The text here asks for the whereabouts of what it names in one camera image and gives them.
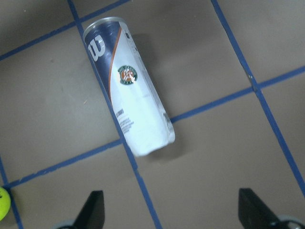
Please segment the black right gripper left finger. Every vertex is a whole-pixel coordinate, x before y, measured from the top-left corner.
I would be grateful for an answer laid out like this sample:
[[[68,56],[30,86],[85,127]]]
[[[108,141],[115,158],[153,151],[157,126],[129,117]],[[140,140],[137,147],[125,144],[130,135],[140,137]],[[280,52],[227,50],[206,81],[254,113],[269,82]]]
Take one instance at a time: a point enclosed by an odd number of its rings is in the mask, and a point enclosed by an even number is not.
[[[105,223],[104,192],[95,190],[90,193],[75,221],[56,229],[102,229]]]

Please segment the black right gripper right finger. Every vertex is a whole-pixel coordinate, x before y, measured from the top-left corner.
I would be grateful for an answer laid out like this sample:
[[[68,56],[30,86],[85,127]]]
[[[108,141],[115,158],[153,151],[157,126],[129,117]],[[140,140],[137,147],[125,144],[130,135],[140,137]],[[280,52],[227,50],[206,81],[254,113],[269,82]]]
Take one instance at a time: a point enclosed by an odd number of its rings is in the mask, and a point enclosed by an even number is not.
[[[277,216],[251,188],[238,192],[238,218],[244,229],[303,229],[305,224],[290,216]]]

